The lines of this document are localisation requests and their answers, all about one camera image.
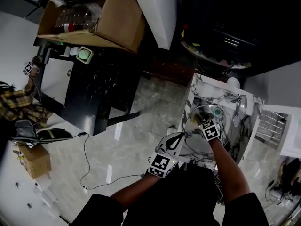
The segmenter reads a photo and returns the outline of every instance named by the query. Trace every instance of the faucet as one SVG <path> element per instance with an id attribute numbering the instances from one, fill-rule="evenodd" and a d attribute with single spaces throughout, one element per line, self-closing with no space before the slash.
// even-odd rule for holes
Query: faucet
<path id="1" fill-rule="evenodd" d="M 246 116 L 246 106 L 246 95 L 238 94 L 236 99 L 236 110 L 232 122 L 234 127 L 237 127 L 240 124 L 240 121 Z"/>

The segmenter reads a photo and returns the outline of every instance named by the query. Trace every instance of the black sleeve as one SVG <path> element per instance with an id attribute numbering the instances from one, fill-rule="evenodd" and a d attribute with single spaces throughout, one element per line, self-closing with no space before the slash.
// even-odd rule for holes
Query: black sleeve
<path id="1" fill-rule="evenodd" d="M 120 203 L 113 198 L 94 194 L 71 226 L 120 226 L 122 222 L 123 209 Z"/>
<path id="2" fill-rule="evenodd" d="M 255 193 L 243 195 L 226 205 L 222 226 L 228 225 L 269 225 Z"/>

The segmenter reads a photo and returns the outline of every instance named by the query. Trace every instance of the black table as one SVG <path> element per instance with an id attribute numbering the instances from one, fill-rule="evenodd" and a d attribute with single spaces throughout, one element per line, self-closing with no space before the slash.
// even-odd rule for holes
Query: black table
<path id="1" fill-rule="evenodd" d="M 106 131 L 107 126 L 139 116 L 130 114 L 135 92 L 142 73 L 139 56 L 116 48 L 89 47 L 94 51 L 86 65 L 75 58 L 62 57 L 51 50 L 50 57 L 73 61 L 65 105 L 40 91 L 42 104 L 72 125 L 94 136 Z M 43 66 L 36 79 L 40 90 L 50 49 L 40 46 L 38 56 Z M 109 118 L 111 107 L 124 111 L 124 115 Z"/>

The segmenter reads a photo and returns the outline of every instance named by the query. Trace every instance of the plaid shirt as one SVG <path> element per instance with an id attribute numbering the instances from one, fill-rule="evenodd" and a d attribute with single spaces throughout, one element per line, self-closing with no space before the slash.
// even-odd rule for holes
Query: plaid shirt
<path id="1" fill-rule="evenodd" d="M 0 97 L 0 118 L 8 121 L 16 119 L 30 119 L 38 122 L 35 127 L 46 127 L 46 121 L 51 112 L 43 106 L 32 104 L 35 86 L 31 79 L 28 80 L 25 90 L 5 91 Z"/>

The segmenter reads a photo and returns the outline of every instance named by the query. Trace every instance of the brown cardboard box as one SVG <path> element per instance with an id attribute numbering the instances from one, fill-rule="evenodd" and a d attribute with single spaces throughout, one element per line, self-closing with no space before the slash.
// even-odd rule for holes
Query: brown cardboard box
<path id="1" fill-rule="evenodd" d="M 114 47 L 138 52 L 144 36 L 145 18 L 136 0 L 99 0 L 102 16 L 91 30 L 55 33 L 55 24 L 63 6 L 49 2 L 40 21 L 37 37 L 78 45 Z"/>
<path id="2" fill-rule="evenodd" d="M 32 179 L 51 171 L 49 153 L 42 145 L 35 145 L 32 149 L 19 145 L 19 150 L 24 157 L 25 169 Z"/>

